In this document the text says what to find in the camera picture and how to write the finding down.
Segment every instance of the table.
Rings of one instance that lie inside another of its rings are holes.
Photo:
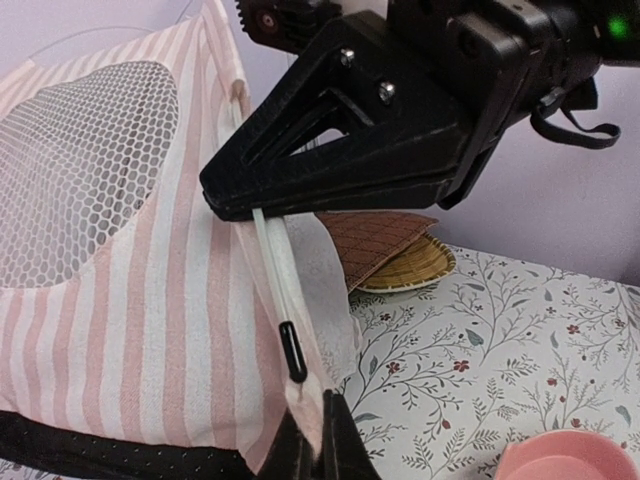
[[[452,247],[438,284],[357,292],[341,385],[383,478],[490,478],[505,445],[606,435],[640,464],[640,288]],[[0,461],[0,480],[58,479]]]

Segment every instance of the pink striped fabric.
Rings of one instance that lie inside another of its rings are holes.
[[[231,104],[248,112],[219,0],[111,50],[50,69],[27,62],[0,82],[0,120],[43,88],[136,61],[164,66],[177,90],[160,176],[73,278],[0,287],[0,409],[107,438],[239,449],[257,470],[286,408],[282,357],[232,227],[198,183],[220,132],[235,128]]]

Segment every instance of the pink cup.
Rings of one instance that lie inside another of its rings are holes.
[[[640,473],[610,439],[557,430],[507,446],[495,480],[640,480]]]

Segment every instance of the bolt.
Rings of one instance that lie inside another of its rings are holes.
[[[378,96],[385,105],[391,104],[396,95],[396,86],[391,82],[382,82],[378,88]]]
[[[350,48],[343,48],[340,50],[340,63],[346,68],[351,68],[353,61],[356,58],[356,52]]]
[[[264,15],[262,15],[262,23],[265,25],[265,27],[273,28],[276,24],[276,21],[271,16],[271,14],[265,13]]]
[[[273,13],[267,10],[260,10],[257,13],[258,27],[264,33],[273,35],[278,31],[278,20]]]

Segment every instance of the lavender wall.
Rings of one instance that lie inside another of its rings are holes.
[[[287,68],[287,57],[252,44],[240,31],[234,0],[223,2],[257,105]],[[59,39],[60,32],[111,27],[63,42],[36,61],[72,58],[164,28],[196,12],[200,3],[4,0],[0,76]],[[580,118],[622,125],[619,146],[607,152],[559,147],[539,139],[527,123],[518,125],[466,202],[450,212],[428,211],[442,221],[436,234],[455,244],[640,285],[640,70],[605,69],[598,82],[601,108]]]

